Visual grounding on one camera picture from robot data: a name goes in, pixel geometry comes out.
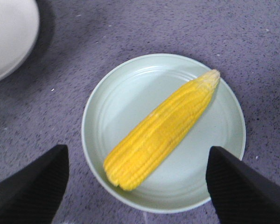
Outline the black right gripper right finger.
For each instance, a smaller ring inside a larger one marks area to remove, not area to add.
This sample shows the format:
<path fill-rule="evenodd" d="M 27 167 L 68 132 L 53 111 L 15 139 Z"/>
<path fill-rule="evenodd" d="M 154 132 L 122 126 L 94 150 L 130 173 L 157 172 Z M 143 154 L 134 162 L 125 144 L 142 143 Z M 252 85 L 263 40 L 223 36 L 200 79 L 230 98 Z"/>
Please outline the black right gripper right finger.
<path fill-rule="evenodd" d="M 222 147 L 212 146 L 207 189 L 222 224 L 280 224 L 280 186 Z"/>

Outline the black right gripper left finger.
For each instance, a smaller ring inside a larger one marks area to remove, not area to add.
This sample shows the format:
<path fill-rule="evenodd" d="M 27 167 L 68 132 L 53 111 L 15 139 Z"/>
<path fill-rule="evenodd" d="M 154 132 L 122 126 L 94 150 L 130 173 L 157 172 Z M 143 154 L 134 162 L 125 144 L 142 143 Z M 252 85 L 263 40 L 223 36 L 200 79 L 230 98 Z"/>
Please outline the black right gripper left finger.
<path fill-rule="evenodd" d="M 56 145 L 0 182 L 0 224 L 50 224 L 68 179 L 68 148 Z"/>

